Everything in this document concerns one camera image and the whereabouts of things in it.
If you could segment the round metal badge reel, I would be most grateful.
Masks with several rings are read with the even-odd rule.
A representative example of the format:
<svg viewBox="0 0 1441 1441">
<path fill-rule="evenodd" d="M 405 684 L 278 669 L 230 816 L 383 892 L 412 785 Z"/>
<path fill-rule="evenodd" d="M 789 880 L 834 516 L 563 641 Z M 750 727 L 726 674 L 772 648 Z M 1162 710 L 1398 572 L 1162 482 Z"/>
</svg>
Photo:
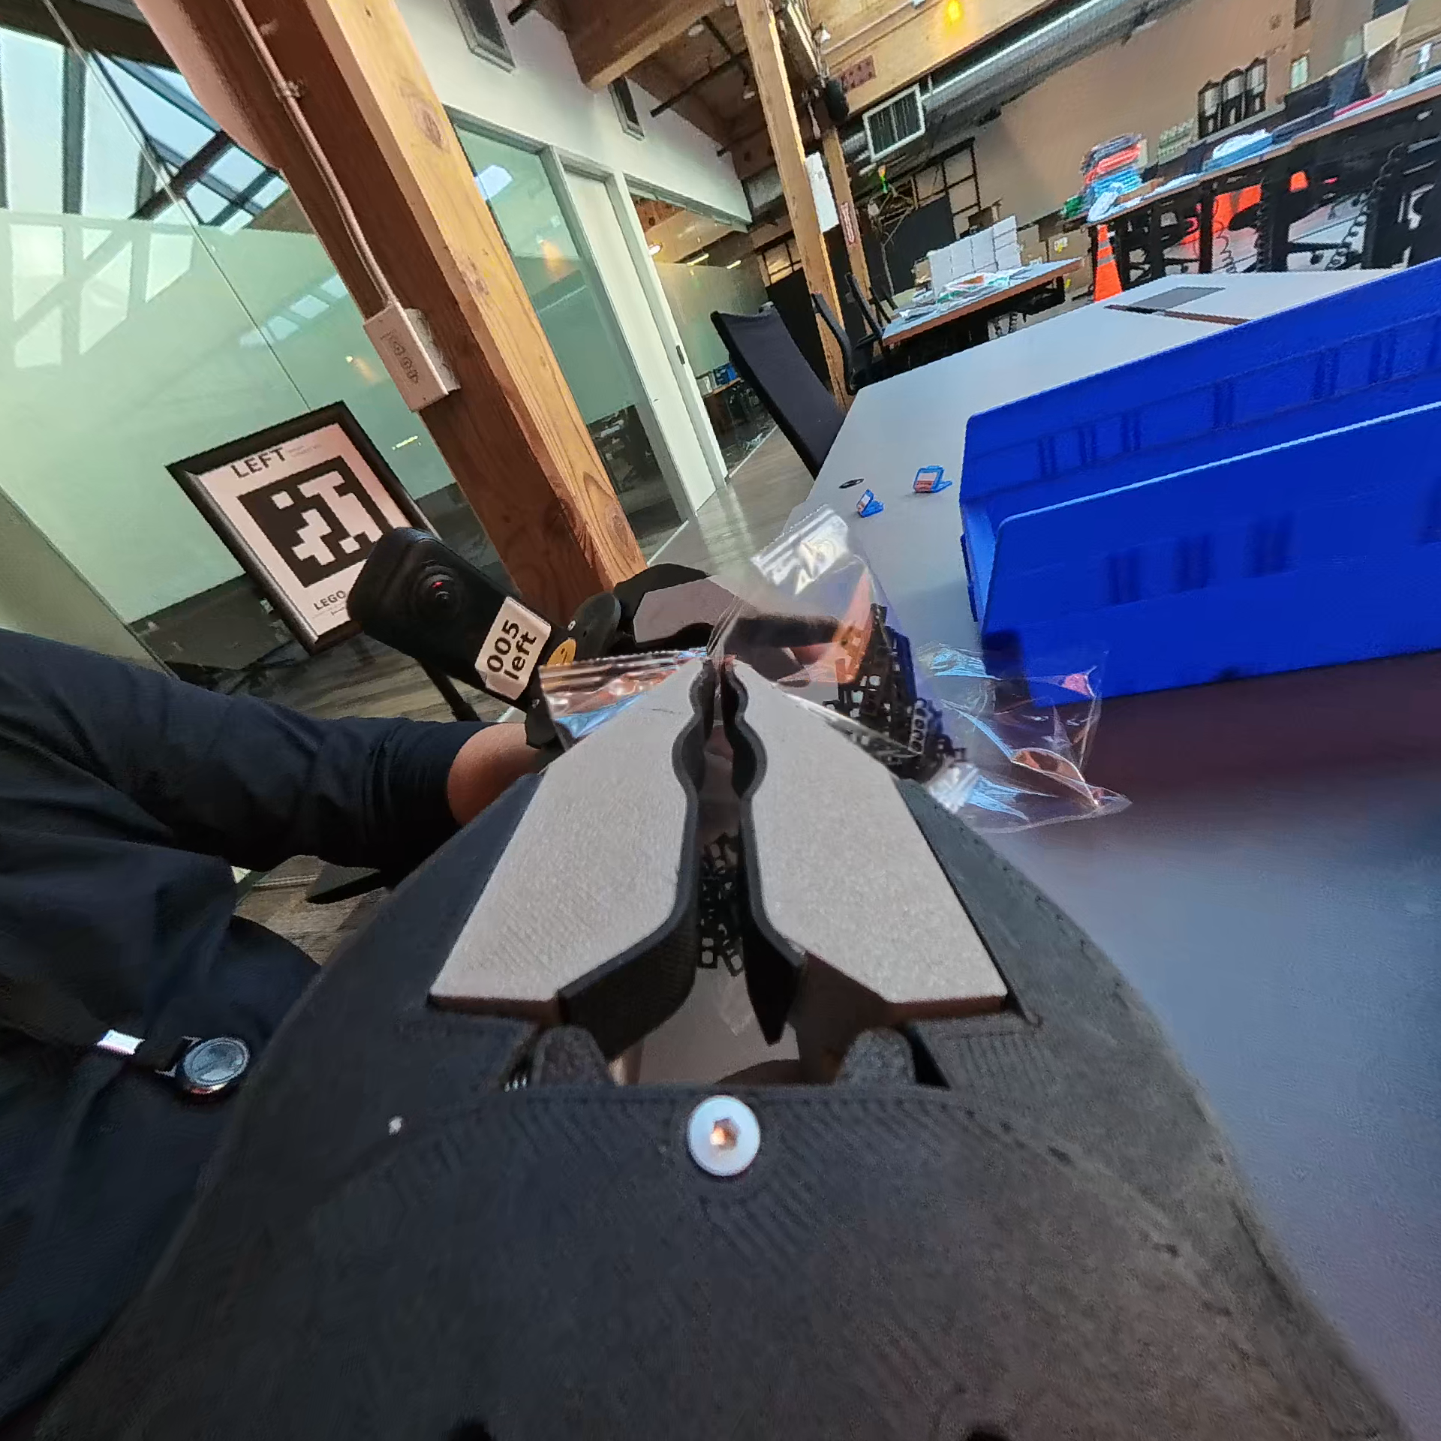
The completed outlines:
<svg viewBox="0 0 1441 1441">
<path fill-rule="evenodd" d="M 251 1061 L 251 1048 L 242 1037 L 184 1037 L 170 1075 L 185 1097 L 216 1101 L 247 1077 Z"/>
</svg>

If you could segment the black mesh office chair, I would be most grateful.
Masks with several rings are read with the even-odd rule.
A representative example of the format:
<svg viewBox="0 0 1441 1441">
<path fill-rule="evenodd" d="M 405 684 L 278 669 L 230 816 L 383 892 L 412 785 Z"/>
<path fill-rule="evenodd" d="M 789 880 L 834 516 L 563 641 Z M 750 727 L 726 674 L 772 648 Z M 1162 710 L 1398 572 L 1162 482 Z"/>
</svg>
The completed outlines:
<svg viewBox="0 0 1441 1441">
<path fill-rule="evenodd" d="M 817 478 L 839 437 L 844 409 L 805 358 L 784 317 L 770 308 L 750 315 L 712 312 L 710 320 L 738 373 Z"/>
</svg>

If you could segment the stack of white boxes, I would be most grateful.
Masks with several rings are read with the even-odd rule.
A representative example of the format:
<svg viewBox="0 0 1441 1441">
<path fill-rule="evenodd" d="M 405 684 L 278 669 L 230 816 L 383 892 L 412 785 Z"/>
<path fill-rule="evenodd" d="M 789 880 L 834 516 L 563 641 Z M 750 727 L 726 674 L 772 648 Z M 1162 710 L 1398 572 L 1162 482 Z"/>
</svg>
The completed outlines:
<svg viewBox="0 0 1441 1441">
<path fill-rule="evenodd" d="M 933 248 L 928 257 L 930 283 L 947 286 L 963 283 L 969 276 L 1009 274 L 1023 265 L 1019 228 L 1016 216 L 968 233 L 945 247 Z"/>
</svg>

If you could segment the white wall air vent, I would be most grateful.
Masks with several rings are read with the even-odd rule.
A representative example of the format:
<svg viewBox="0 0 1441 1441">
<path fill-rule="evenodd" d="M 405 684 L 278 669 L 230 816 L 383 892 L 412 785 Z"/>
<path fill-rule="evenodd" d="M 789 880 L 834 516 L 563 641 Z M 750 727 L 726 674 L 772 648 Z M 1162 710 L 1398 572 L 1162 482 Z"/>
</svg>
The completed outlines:
<svg viewBox="0 0 1441 1441">
<path fill-rule="evenodd" d="M 911 84 L 861 114 L 870 159 L 879 162 L 927 135 L 925 89 Z"/>
</svg>

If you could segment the slim wooden support post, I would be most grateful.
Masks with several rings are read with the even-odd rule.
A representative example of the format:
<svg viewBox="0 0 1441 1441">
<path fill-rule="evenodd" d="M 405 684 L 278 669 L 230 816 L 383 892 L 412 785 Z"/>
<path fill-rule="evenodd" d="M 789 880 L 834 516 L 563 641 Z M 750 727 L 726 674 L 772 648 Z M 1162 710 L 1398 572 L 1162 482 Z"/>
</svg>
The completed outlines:
<svg viewBox="0 0 1441 1441">
<path fill-rule="evenodd" d="M 796 97 L 776 11 L 770 1 L 738 1 L 736 11 L 748 46 L 750 68 L 762 102 L 806 291 L 822 296 L 834 319 L 841 319 L 836 274 L 805 162 Z"/>
</svg>

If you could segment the bag of black lego pieces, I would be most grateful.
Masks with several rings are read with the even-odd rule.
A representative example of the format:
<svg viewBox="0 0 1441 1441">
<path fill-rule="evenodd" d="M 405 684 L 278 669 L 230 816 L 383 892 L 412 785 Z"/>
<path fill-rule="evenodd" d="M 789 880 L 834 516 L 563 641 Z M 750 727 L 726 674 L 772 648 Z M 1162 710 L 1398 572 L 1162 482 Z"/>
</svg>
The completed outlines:
<svg viewBox="0 0 1441 1441">
<path fill-rule="evenodd" d="M 966 792 L 969 768 L 947 737 L 937 706 L 916 689 L 909 641 L 889 626 L 887 608 L 877 603 L 873 579 L 849 548 L 844 523 L 834 512 L 822 512 L 755 564 L 762 574 L 758 581 L 721 583 L 762 608 L 836 615 L 841 620 L 836 638 L 794 651 L 722 653 L 719 645 L 710 645 L 547 665 L 539 679 L 559 744 L 577 744 L 601 727 L 602 711 L 630 705 L 692 658 L 714 663 L 714 708 L 721 710 L 724 722 L 726 669 L 729 663 L 750 663 L 784 691 L 832 711 L 839 729 L 899 782 L 918 780 L 927 787 L 937 780 L 945 799 L 954 789 Z M 733 783 L 733 753 L 729 775 Z M 745 948 L 738 823 L 734 794 L 722 830 L 738 845 L 731 897 Z"/>
</svg>

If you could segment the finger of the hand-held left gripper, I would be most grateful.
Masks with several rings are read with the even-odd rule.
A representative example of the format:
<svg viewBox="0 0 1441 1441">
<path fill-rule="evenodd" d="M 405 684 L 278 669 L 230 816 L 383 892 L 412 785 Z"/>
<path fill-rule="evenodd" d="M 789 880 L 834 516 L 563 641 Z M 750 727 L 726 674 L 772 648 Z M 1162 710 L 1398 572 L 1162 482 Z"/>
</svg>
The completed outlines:
<svg viewBox="0 0 1441 1441">
<path fill-rule="evenodd" d="M 705 572 L 638 572 L 628 581 L 628 651 L 719 645 L 722 653 L 794 651 L 831 643 L 836 615 L 788 614 L 738 596 Z"/>
</svg>

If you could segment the person's dark clothed body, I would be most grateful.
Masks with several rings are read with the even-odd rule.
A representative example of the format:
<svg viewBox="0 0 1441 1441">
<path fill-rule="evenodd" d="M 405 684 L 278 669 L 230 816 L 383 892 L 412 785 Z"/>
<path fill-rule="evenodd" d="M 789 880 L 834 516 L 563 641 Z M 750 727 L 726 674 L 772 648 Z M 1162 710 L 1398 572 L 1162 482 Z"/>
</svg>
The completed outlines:
<svg viewBox="0 0 1441 1441">
<path fill-rule="evenodd" d="M 316 965 L 237 916 L 230 864 L 146 861 L 4 885 L 4 1427 L 144 1286 L 225 1108 Z M 242 1037 L 234 1092 L 192 1101 L 184 1037 Z"/>
</svg>

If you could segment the person's left forearm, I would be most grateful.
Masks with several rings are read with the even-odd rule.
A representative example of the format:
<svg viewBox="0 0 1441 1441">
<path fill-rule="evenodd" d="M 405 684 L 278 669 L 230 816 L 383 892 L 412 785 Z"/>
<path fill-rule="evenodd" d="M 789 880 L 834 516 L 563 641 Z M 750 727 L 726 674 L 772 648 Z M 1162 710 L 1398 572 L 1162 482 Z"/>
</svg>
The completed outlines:
<svg viewBox="0 0 1441 1441">
<path fill-rule="evenodd" d="M 316 718 L 4 631 L 4 782 L 234 868 L 312 854 L 403 876 L 520 778 L 520 723 Z"/>
</svg>

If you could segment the blue plastic bin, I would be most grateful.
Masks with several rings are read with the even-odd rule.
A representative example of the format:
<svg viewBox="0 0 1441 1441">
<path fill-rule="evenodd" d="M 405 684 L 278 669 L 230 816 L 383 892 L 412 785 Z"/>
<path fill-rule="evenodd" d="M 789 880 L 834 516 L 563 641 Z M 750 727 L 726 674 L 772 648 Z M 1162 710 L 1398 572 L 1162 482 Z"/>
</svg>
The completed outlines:
<svg viewBox="0 0 1441 1441">
<path fill-rule="evenodd" d="M 1438 650 L 1438 260 L 1227 286 L 1223 329 L 983 409 L 961 470 L 985 648 L 1129 696 Z"/>
</svg>

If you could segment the long wooden work table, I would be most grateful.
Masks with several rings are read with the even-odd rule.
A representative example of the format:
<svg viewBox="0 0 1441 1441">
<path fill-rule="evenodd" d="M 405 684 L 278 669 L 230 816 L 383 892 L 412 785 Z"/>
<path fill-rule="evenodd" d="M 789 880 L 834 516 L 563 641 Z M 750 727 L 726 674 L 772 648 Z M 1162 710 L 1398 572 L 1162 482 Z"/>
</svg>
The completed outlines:
<svg viewBox="0 0 1441 1441">
<path fill-rule="evenodd" d="M 1067 279 L 1083 269 L 1081 259 L 1071 259 L 1024 264 L 1005 272 L 985 272 L 964 281 L 956 293 L 896 313 L 880 331 L 880 341 L 891 348 L 963 319 L 1012 312 L 1023 296 L 1050 286 L 1059 286 L 1059 291 L 1066 293 Z"/>
</svg>

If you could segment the grey electrical box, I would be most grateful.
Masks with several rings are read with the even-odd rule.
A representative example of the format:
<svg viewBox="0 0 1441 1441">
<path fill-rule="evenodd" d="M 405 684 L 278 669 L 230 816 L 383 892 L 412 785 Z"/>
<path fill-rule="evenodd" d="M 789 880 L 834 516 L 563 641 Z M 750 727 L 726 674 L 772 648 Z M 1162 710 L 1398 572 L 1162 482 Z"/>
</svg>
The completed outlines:
<svg viewBox="0 0 1441 1441">
<path fill-rule="evenodd" d="M 419 308 L 395 300 L 364 317 L 364 332 L 412 413 L 460 391 L 457 373 Z"/>
</svg>

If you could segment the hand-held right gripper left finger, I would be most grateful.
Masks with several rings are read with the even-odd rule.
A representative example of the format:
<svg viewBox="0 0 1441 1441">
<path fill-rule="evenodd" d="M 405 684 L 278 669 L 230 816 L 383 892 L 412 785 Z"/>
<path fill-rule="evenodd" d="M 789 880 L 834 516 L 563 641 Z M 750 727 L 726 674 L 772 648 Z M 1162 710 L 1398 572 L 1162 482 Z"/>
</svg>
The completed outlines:
<svg viewBox="0 0 1441 1441">
<path fill-rule="evenodd" d="M 443 1010 L 585 1029 L 621 1055 L 697 972 L 716 669 L 692 658 L 542 775 L 436 974 Z"/>
</svg>

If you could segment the clear plastic lego bag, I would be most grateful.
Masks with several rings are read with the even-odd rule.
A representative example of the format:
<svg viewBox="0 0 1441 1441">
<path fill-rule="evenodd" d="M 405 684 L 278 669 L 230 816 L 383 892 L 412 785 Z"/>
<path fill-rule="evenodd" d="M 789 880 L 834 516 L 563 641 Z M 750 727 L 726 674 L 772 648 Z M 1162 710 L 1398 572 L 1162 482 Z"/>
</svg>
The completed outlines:
<svg viewBox="0 0 1441 1441">
<path fill-rule="evenodd" d="M 1026 660 L 1004 636 L 990 648 L 928 641 L 915 660 L 971 780 L 949 807 L 973 830 L 1012 833 L 1117 816 L 1129 797 L 1090 773 L 1105 653 Z"/>
</svg>

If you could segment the black metal workbench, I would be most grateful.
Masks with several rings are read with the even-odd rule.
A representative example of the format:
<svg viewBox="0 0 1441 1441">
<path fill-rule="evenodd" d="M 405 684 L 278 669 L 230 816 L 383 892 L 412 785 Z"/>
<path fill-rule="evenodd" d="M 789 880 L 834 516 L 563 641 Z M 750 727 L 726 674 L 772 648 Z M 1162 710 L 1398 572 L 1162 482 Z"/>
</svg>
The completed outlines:
<svg viewBox="0 0 1441 1441">
<path fill-rule="evenodd" d="M 1259 132 L 1225 159 L 1093 221 L 1129 229 L 1127 289 L 1168 277 L 1395 269 L 1438 259 L 1440 78 L 1433 70 L 1323 123 Z"/>
</svg>

